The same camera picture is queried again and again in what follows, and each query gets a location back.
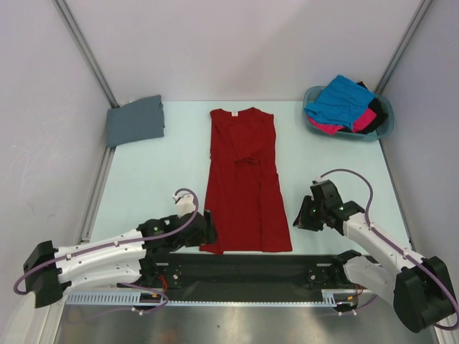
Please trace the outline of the red t shirt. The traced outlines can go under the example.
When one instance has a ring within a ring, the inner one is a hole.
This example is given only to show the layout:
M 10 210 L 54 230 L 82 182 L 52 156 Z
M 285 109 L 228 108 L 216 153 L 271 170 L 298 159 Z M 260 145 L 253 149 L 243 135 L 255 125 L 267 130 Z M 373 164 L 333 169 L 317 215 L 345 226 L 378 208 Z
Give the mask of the red t shirt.
M 210 167 L 204 208 L 217 240 L 203 252 L 290 252 L 290 229 L 275 162 L 274 116 L 257 108 L 210 113 Z

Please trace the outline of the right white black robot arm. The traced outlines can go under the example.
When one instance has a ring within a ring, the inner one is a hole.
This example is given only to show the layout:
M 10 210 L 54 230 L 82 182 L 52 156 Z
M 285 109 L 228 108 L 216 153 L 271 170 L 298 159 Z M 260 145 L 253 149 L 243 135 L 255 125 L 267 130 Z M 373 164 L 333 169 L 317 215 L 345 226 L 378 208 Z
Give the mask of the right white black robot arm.
M 402 247 L 369 218 L 369 210 L 343 202 L 330 180 L 312 183 L 293 225 L 321 231 L 325 226 L 357 243 L 368 257 L 349 250 L 335 258 L 331 280 L 338 287 L 355 283 L 391 304 L 400 322 L 414 333 L 458 314 L 448 268 L 438 257 L 426 258 Z

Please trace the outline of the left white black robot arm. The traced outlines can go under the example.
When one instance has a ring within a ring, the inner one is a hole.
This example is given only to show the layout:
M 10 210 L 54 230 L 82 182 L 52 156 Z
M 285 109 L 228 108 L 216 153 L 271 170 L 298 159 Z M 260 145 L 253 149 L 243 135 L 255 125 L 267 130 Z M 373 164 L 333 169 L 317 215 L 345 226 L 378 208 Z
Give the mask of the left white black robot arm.
M 213 244 L 218 237 L 210 211 L 149 219 L 135 229 L 92 244 L 54 247 L 38 244 L 14 284 L 18 295 L 34 293 L 37 308 L 52 305 L 64 295 L 83 289 L 117 285 L 155 287 L 160 270 L 157 254 L 182 247 Z

